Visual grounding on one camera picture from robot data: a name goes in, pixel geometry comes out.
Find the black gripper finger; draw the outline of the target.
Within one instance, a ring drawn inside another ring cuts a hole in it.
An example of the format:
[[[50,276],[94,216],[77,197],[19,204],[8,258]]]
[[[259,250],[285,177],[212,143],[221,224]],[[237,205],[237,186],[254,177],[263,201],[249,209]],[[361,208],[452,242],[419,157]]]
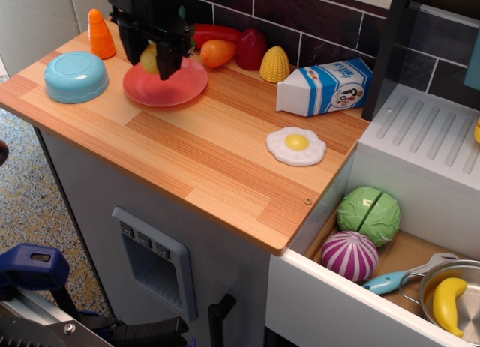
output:
[[[166,42],[156,43],[156,53],[160,79],[166,81],[181,68],[183,55],[177,47]]]
[[[140,62],[140,56],[147,47],[147,39],[137,26],[119,24],[119,34],[124,52],[132,65]]]

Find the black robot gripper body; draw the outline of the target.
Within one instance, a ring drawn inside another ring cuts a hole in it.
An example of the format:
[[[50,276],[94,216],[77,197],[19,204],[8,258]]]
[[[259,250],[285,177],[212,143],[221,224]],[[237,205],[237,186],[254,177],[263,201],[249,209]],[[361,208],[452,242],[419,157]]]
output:
[[[190,43],[193,29],[180,16],[182,0],[107,0],[124,43]]]

